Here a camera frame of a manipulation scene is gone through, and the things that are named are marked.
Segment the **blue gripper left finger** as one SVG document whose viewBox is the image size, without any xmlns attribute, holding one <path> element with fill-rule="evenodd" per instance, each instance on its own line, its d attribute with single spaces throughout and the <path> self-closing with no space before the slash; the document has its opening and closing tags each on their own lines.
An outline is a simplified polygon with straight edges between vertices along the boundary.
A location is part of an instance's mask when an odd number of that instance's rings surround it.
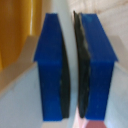
<svg viewBox="0 0 128 128">
<path fill-rule="evenodd" d="M 38 63 L 44 121 L 69 117 L 70 78 L 66 50 L 56 14 L 45 16 L 34 56 Z"/>
</svg>

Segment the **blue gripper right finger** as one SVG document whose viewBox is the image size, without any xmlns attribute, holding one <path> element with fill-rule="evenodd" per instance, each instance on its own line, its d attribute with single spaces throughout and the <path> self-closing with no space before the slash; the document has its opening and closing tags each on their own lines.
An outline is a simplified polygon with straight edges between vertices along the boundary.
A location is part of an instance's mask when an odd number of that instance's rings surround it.
<svg viewBox="0 0 128 128">
<path fill-rule="evenodd" d="M 74 28 L 79 62 L 79 114 L 81 118 L 103 120 L 118 58 L 96 14 L 74 13 Z"/>
</svg>

